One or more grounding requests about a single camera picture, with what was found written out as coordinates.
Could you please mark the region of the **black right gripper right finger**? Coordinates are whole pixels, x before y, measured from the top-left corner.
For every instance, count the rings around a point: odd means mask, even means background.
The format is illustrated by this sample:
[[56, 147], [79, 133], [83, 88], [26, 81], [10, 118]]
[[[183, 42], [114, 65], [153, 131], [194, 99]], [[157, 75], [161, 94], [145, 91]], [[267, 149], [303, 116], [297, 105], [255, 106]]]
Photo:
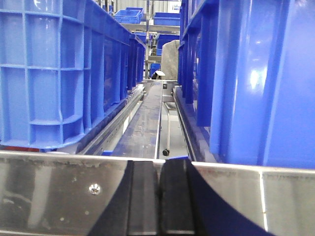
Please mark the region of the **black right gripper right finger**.
[[160, 174], [163, 236], [268, 236], [225, 201], [188, 159], [170, 159]]

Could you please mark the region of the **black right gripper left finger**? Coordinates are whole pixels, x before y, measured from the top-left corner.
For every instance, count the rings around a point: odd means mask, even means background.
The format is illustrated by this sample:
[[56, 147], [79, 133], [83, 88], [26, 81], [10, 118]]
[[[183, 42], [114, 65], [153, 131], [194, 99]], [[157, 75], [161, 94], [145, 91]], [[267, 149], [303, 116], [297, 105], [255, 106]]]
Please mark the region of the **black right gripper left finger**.
[[128, 161], [90, 236], [157, 236], [158, 177], [151, 161]]

